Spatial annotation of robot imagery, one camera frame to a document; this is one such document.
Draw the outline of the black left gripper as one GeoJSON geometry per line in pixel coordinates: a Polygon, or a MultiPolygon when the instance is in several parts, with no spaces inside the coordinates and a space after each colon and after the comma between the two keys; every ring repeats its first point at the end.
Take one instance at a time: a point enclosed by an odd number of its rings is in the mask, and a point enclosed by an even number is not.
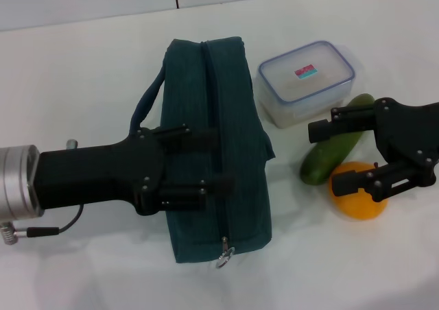
{"type": "Polygon", "coordinates": [[[38,202],[47,210],[121,200],[139,215],[201,211],[209,196],[227,198],[234,178],[161,181],[166,150],[212,150],[216,128],[142,128],[112,145],[43,152],[38,162],[38,202]]]}

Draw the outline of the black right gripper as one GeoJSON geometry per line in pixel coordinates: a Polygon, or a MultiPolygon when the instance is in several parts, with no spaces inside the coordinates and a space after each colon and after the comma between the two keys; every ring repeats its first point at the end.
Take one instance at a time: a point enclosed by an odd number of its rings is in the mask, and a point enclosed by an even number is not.
{"type": "Polygon", "coordinates": [[[350,170],[331,178],[336,196],[363,189],[374,202],[436,182],[438,164],[438,104],[408,106],[384,97],[374,105],[333,108],[331,119],[308,124],[310,143],[351,132],[375,129],[375,143],[387,165],[350,170]]]}

